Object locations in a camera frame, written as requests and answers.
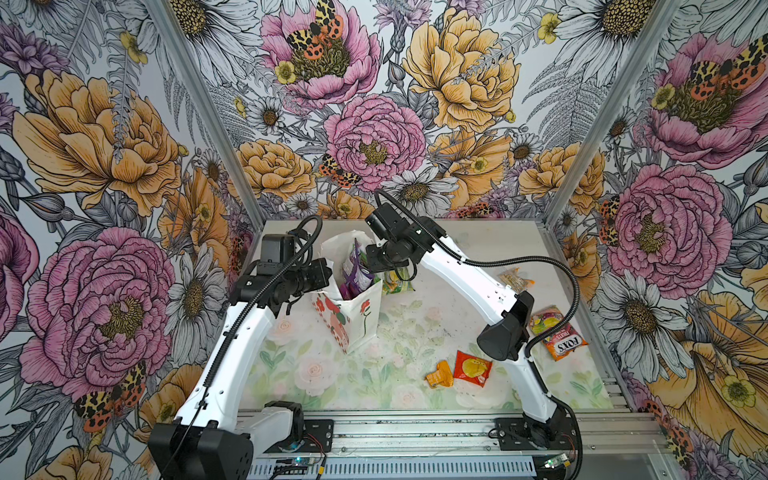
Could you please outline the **magenta snack bag yellow letters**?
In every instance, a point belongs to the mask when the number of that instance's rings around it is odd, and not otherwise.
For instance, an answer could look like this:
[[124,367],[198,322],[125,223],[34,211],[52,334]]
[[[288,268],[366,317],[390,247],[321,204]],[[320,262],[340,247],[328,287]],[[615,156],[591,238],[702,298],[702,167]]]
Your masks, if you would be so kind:
[[342,299],[345,301],[353,300],[361,293],[358,285],[355,282],[342,283],[339,286],[339,292]]

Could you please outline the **purple white snack bag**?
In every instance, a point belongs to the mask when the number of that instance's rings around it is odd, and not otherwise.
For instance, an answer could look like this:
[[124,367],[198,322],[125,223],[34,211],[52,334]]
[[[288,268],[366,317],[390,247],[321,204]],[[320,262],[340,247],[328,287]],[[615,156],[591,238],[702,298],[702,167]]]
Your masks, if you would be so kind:
[[357,239],[354,240],[353,247],[348,255],[348,258],[354,258],[359,262],[360,273],[358,274],[358,280],[360,291],[363,293],[374,283],[375,276],[367,269],[365,265],[367,260],[365,255],[365,248]]

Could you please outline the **white paper bag red flower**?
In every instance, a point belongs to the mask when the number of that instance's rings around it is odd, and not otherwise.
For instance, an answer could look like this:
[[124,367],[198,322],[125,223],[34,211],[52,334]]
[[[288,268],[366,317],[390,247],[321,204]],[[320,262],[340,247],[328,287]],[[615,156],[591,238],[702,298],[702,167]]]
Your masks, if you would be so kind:
[[364,248],[373,244],[364,232],[352,230],[336,235],[321,245],[321,257],[332,270],[330,284],[312,294],[311,305],[330,331],[341,351],[350,354],[376,337],[382,302],[381,279],[353,300],[345,301],[339,292],[343,283],[342,264],[357,239]]

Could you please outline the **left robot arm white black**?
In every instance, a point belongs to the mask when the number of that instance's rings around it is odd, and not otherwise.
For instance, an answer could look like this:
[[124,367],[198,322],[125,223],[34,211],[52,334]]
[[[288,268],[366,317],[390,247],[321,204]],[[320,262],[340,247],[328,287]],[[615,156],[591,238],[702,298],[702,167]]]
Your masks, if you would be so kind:
[[232,292],[223,332],[189,398],[168,423],[158,423],[147,442],[163,479],[244,479],[254,458],[302,445],[303,408],[267,403],[248,424],[239,424],[245,383],[282,307],[328,286],[325,259],[284,267],[255,262]]

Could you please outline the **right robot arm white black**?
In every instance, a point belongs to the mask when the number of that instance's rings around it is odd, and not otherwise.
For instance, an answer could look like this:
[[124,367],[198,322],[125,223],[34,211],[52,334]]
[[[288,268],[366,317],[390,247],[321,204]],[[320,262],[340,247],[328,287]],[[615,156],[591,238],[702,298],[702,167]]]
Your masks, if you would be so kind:
[[436,274],[487,323],[477,345],[485,356],[506,364],[526,420],[552,429],[564,418],[564,409],[552,399],[530,353],[528,323],[534,299],[529,293],[517,292],[482,268],[470,265],[447,232],[427,217],[408,220],[385,204],[365,222],[376,237],[376,243],[366,248],[373,271],[412,264]]

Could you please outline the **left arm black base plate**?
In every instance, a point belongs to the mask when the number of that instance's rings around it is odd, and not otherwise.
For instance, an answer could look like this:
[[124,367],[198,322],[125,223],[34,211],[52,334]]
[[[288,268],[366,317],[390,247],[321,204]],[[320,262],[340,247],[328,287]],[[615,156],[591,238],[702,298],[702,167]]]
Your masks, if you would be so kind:
[[304,430],[297,439],[280,441],[267,453],[319,453],[331,452],[334,438],[335,422],[331,419],[310,419],[304,421]]

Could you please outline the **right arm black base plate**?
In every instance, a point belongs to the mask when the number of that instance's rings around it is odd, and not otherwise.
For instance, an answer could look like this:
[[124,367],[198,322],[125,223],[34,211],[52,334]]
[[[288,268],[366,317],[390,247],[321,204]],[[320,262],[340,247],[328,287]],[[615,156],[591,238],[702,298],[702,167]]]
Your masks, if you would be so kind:
[[547,422],[526,416],[496,418],[489,435],[497,440],[502,451],[576,450],[568,418],[555,417]]

